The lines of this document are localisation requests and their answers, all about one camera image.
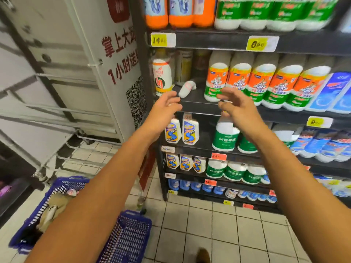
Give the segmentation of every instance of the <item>qr code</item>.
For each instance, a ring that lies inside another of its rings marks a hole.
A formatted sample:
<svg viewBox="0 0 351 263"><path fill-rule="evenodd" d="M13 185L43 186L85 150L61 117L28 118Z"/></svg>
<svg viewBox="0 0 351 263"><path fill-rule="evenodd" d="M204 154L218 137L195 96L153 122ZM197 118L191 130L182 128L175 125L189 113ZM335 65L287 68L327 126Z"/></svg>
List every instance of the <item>qr code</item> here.
<svg viewBox="0 0 351 263"><path fill-rule="evenodd" d="M135 129L140 125L146 114L146 95L143 87L143 78L140 76L126 93L129 107L132 110Z"/></svg>

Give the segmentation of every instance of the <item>floor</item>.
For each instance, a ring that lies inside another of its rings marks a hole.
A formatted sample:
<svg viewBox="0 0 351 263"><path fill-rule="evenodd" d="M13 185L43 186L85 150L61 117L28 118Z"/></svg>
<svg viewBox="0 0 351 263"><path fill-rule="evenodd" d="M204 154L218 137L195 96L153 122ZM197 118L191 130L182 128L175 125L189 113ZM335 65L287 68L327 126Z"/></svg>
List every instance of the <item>floor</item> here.
<svg viewBox="0 0 351 263"><path fill-rule="evenodd" d="M95 143L97 150L115 153L112 145ZM74 157L108 162L111 157L83 150ZM66 167L95 174L98 166L66 162ZM8 248L8 242L44 197L34 191L11 219L0 229L0 262L23 263L25 255ZM139 190L133 187L125 203L135 210ZM162 200L157 168L143 192L146 216L152 220L151 236L142 263L195 263L199 247L211 255L212 263L308 263L305 251L283 215L226 206L199 199L170 195Z"/></svg>

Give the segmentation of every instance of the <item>right hand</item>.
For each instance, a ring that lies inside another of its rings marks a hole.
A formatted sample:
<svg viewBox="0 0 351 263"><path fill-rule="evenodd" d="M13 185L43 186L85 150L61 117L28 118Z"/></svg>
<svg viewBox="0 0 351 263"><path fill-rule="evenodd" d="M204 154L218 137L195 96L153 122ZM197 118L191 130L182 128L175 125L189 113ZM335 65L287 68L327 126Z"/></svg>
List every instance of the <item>right hand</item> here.
<svg viewBox="0 0 351 263"><path fill-rule="evenodd" d="M243 92L236 88L224 87L221 94L217 95L218 99L231 101L218 103L222 110L221 115L230 117L234 125L245 135L249 141L255 142L269 128L263 122L257 111L255 103Z"/></svg>

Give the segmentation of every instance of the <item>brown shoe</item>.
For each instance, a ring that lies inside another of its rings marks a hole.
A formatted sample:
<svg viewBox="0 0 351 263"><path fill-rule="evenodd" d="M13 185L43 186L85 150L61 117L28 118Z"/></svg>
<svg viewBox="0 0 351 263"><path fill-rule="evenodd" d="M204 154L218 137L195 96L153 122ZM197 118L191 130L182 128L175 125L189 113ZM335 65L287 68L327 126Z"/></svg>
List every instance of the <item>brown shoe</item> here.
<svg viewBox="0 0 351 263"><path fill-rule="evenodd" d="M211 263L210 255L205 248L199 248L196 255L196 263Z"/></svg>

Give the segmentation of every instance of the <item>green label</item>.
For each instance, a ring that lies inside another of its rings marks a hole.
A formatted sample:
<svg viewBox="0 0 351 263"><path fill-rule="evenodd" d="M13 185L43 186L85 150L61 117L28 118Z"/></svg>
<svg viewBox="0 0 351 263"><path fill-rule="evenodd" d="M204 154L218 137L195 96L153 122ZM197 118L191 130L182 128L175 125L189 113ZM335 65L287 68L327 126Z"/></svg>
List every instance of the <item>green label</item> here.
<svg viewBox="0 0 351 263"><path fill-rule="evenodd" d="M287 94L275 94L273 92L267 91L264 95L263 99L274 104L282 104L285 102L286 98L288 97Z"/></svg>
<svg viewBox="0 0 351 263"><path fill-rule="evenodd" d="M218 0L218 19L240 19L242 18L243 2L241 0Z"/></svg>
<svg viewBox="0 0 351 263"><path fill-rule="evenodd" d="M311 98L303 98L290 93L286 98L286 103L295 107L305 107Z"/></svg>
<svg viewBox="0 0 351 263"><path fill-rule="evenodd" d="M269 18L279 21L296 21L300 18L305 4L305 2L275 2Z"/></svg>
<svg viewBox="0 0 351 263"><path fill-rule="evenodd" d="M236 171L227 166L226 170L224 171L224 174L226 177L232 180L237 180L239 181L241 177L243 176L245 171Z"/></svg>
<svg viewBox="0 0 351 263"><path fill-rule="evenodd" d="M239 148L245 151L257 151L255 145L248 141L246 137L243 137L243 139L241 140Z"/></svg>
<svg viewBox="0 0 351 263"><path fill-rule="evenodd" d="M290 148L290 146L291 146L292 144L294 144L295 141L283 141L283 143L284 143L288 148Z"/></svg>
<svg viewBox="0 0 351 263"><path fill-rule="evenodd" d="M333 12L337 2L338 0L308 2L301 13L300 19L311 21L327 20Z"/></svg>
<svg viewBox="0 0 351 263"><path fill-rule="evenodd" d="M221 88L214 89L214 88L210 88L209 86L206 86L205 95L207 95L209 97L217 98L217 94L220 94L220 90L221 90Z"/></svg>
<svg viewBox="0 0 351 263"><path fill-rule="evenodd" d="M254 102L260 102L263 99L263 95L266 93L266 92L263 92L263 93L251 92L247 88L245 88L243 92L245 93L245 95L251 97L251 99Z"/></svg>
<svg viewBox="0 0 351 263"><path fill-rule="evenodd" d="M225 135L216 131L214 136L213 145L218 149L233 149L239 134Z"/></svg>
<svg viewBox="0 0 351 263"><path fill-rule="evenodd" d="M262 177L263 177L263 175L255 175L255 174L250 173L247 170L243 175L243 180L248 182L248 183L257 184L261 181Z"/></svg>
<svg viewBox="0 0 351 263"><path fill-rule="evenodd" d="M264 20L273 7L271 0L246 1L243 7L243 18Z"/></svg>
<svg viewBox="0 0 351 263"><path fill-rule="evenodd" d="M225 168L223 169L215 169L211 166L207 165L206 174L212 178L221 178L223 176Z"/></svg>

